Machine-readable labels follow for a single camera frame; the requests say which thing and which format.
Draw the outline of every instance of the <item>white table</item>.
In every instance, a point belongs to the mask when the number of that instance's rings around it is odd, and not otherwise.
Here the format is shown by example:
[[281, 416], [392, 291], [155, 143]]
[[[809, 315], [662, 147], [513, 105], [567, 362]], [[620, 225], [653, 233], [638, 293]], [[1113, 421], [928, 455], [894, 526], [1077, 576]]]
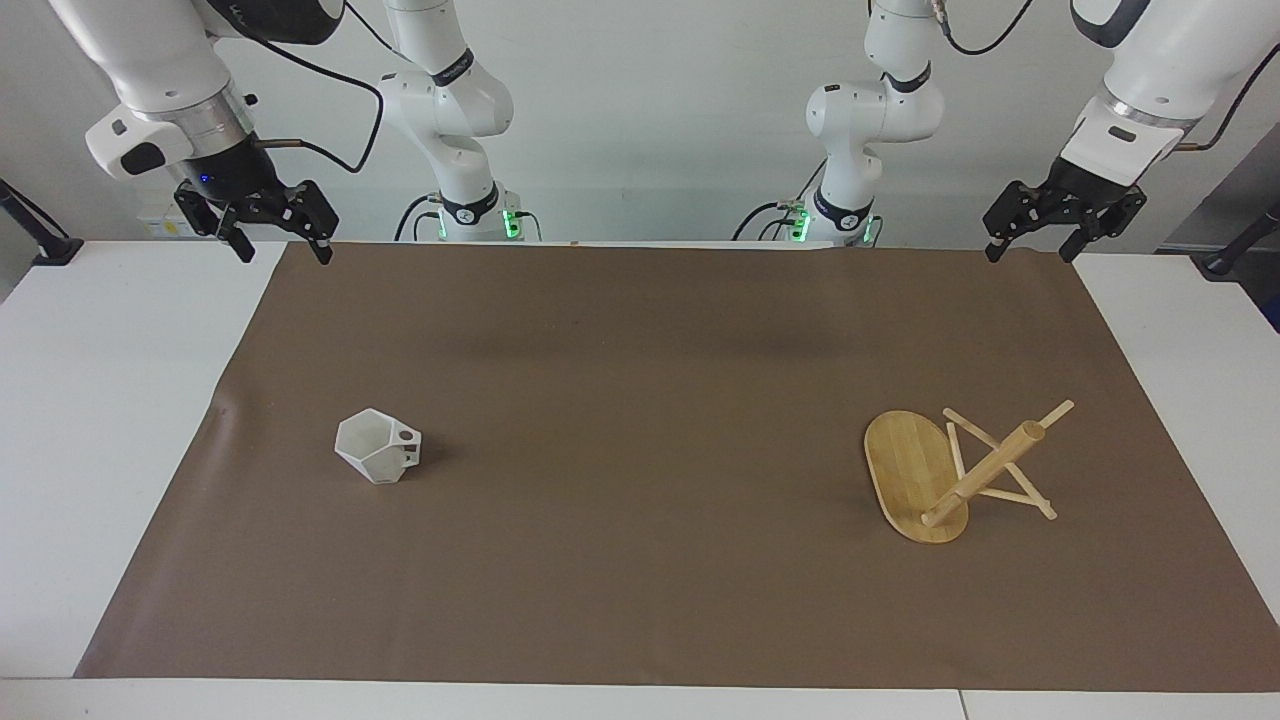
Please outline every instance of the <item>white table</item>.
[[[69, 680], [282, 251], [91, 243], [0, 305], [0, 717], [1280, 717], [1280, 693]], [[1184, 258], [1076, 268], [1280, 618], [1280, 336]]]

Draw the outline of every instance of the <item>wooden stick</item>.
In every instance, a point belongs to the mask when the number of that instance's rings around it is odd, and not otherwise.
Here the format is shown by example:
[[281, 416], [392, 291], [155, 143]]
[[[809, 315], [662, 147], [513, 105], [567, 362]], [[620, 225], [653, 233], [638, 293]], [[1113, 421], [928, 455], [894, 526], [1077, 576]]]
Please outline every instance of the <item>wooden stick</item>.
[[956, 480], [964, 477], [964, 457], [960, 456], [960, 436], [956, 434], [956, 424], [947, 423], [947, 439], [951, 441], [951, 461], [956, 464]]
[[1041, 425], [1043, 425], [1046, 429], [1051, 428], [1053, 423], [1061, 420], [1062, 415], [1070, 413], [1073, 407], [1075, 407], [1075, 402], [1071, 402], [1070, 400], [1064, 400], [1062, 404], [1055, 407], [1052, 413], [1044, 415], [1044, 419], [1041, 420]]
[[980, 491], [978, 491], [978, 495], [983, 497], [993, 497], [996, 500], [1007, 500], [1009, 502], [1016, 502], [1019, 505], [1030, 505], [1033, 507], [1039, 507], [1039, 503], [1037, 503], [1030, 497], [1025, 495], [1018, 495], [1016, 492], [1009, 492], [1006, 489], [982, 488]]
[[996, 450], [996, 448], [1000, 447], [1000, 443], [996, 442], [996, 438], [993, 438], [989, 434], [987, 434], [987, 430], [984, 430], [984, 429], [979, 428], [978, 425], [973, 424], [972, 421], [969, 421], [968, 419], [965, 419], [964, 415], [956, 413], [955, 410], [952, 410], [950, 407], [943, 407], [942, 409], [942, 415], [945, 415], [947, 420], [951, 420], [952, 423], [955, 423], [955, 424], [960, 425], [961, 428], [964, 428], [964, 430], [966, 433], [969, 433], [973, 437], [975, 437], [975, 438], [980, 439], [982, 442], [987, 443], [987, 447], [989, 447], [992, 450]]
[[947, 519], [960, 506], [969, 501], [978, 491], [991, 484], [1009, 462], [1015, 462], [1027, 454], [1037, 442], [1044, 439], [1044, 427], [1033, 420], [1028, 420], [1009, 433], [1009, 437], [982, 459], [973, 470], [965, 473], [954, 488], [947, 491], [933, 507], [920, 515], [920, 521], [927, 528], [936, 528]]
[[1053, 506], [1050, 505], [1048, 500], [1046, 500], [1044, 496], [1041, 495], [1038, 489], [1036, 489], [1036, 486], [1032, 484], [1030, 479], [1027, 478], [1027, 474], [1023, 473], [1021, 468], [1010, 462], [1005, 465], [1005, 469], [1009, 470], [1009, 474], [1014, 477], [1014, 482], [1018, 483], [1018, 487], [1023, 488], [1023, 492], [1027, 493], [1027, 497], [1032, 498], [1033, 505], [1041, 509], [1041, 512], [1044, 515], [1046, 519], [1057, 520], [1057, 511], [1053, 510]]

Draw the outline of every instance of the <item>brown paper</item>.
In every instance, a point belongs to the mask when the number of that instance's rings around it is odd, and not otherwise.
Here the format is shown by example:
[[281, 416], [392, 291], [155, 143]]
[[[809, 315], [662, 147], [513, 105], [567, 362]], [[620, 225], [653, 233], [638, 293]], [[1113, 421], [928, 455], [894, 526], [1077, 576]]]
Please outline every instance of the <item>brown paper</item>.
[[[1059, 520], [881, 515], [877, 414], [1068, 397]], [[77, 676], [1253, 692], [1280, 633], [1055, 256], [291, 246]]]

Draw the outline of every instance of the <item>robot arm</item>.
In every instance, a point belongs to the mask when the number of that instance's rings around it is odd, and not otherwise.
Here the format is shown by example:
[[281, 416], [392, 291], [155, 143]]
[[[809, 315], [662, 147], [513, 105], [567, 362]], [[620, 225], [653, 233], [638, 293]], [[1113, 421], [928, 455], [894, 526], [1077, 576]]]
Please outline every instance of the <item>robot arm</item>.
[[1066, 261], [1119, 236], [1146, 204], [1142, 176], [1280, 32], [1280, 3], [1251, 0], [1073, 0], [1071, 14], [1115, 60], [1048, 178], [1039, 187], [1010, 183], [983, 217], [992, 261], [1047, 224], [1078, 225], [1059, 251]]
[[913, 142], [938, 129], [945, 102], [929, 82], [937, 41], [931, 0], [876, 0], [867, 56], [879, 82], [835, 83], [809, 99], [809, 131], [827, 149], [827, 170], [805, 196], [809, 237], [856, 245], [870, 217], [881, 161], [867, 145]]
[[131, 178], [177, 165], [187, 179], [174, 199], [192, 227], [244, 261], [253, 247], [237, 223], [297, 233], [329, 261], [337, 214], [314, 182], [287, 187], [276, 177], [211, 37], [243, 28], [261, 40], [321, 42], [338, 26], [340, 0], [50, 3], [120, 97], [86, 133], [102, 169]]
[[511, 127], [511, 92], [467, 47], [453, 0], [384, 0], [401, 54], [419, 70], [389, 74], [378, 88], [387, 113], [425, 155], [439, 182], [433, 196], [449, 240], [520, 236], [520, 200], [495, 182], [474, 138]]

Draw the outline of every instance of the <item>wooden stand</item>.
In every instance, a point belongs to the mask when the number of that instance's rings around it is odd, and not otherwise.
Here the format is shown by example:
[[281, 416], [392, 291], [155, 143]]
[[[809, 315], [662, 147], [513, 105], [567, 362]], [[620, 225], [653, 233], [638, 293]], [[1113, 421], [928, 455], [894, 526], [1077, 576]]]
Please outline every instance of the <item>wooden stand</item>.
[[[915, 413], [882, 414], [867, 428], [864, 447], [884, 518], [893, 529], [922, 543], [945, 543], [960, 537], [969, 523], [968, 503], [977, 495], [1030, 505], [1053, 520], [1057, 512], [1015, 462], [1074, 406], [1068, 400], [1039, 421], [1020, 424], [998, 442], [950, 407], [942, 411], [950, 420], [946, 436]], [[957, 425], [991, 447], [968, 471], [960, 455]], [[988, 488], [1002, 471], [1025, 495]]]

